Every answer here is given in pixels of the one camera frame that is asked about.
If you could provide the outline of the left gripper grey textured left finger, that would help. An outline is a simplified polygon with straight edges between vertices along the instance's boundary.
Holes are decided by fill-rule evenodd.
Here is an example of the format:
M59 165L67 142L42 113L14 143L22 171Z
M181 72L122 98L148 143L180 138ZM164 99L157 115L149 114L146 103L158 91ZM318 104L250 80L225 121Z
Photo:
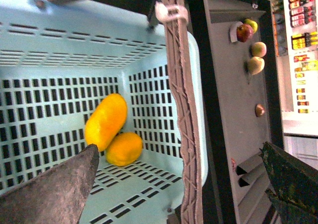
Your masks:
M0 197L2 224L77 224L92 190L99 153L88 145Z

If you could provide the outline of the left gripper green textured right finger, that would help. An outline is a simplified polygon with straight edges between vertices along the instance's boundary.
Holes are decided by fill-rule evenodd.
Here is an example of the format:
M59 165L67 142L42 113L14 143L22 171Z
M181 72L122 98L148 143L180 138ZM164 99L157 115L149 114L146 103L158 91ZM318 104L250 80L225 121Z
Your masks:
M318 170L265 142L261 158L272 188L267 194L283 224L318 222Z

